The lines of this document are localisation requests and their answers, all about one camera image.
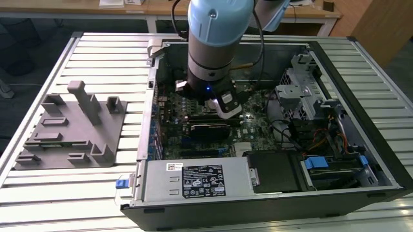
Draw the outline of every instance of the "power supply label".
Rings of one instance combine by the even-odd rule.
[[[222,165],[182,167],[182,196],[184,198],[226,195]]]

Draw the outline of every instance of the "aluminum extrusion table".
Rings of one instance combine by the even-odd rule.
[[[151,39],[178,39],[167,34],[77,33],[57,60],[0,158],[0,232],[116,231],[136,232],[137,226],[121,214],[119,205],[131,198],[131,189],[115,191],[115,180],[135,171],[145,84],[155,70],[147,63]],[[259,39],[246,36],[248,40]],[[371,60],[358,42],[342,37],[272,36],[266,40],[317,40],[359,100],[383,138],[413,174],[413,104]],[[97,100],[119,96],[128,102],[111,168],[10,171],[22,143],[33,131],[45,94],[67,92],[71,80],[83,80],[85,91]],[[330,94],[331,87],[325,83]],[[309,218],[191,229],[203,231],[411,231],[413,195],[375,203],[342,217]]]

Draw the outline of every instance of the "white label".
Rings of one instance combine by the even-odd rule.
[[[167,171],[182,171],[183,163],[167,163]]]
[[[127,13],[132,13],[132,14],[143,14],[143,11],[127,11]]]
[[[218,192],[218,191],[223,191],[224,190],[224,187],[218,187],[218,188],[214,188],[214,192]]]

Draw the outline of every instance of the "motherboard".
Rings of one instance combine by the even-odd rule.
[[[247,88],[236,85],[238,90]],[[167,86],[157,93],[163,160],[235,157],[243,150],[278,147],[264,114],[268,91],[255,92],[239,115],[226,120],[211,101],[187,99]]]

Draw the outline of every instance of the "light blue robot arm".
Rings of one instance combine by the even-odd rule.
[[[252,11],[264,28],[276,28],[288,3],[290,0],[256,0],[256,4],[252,0],[190,2],[187,89],[199,101],[214,99],[222,118],[232,117],[242,110],[228,71]]]

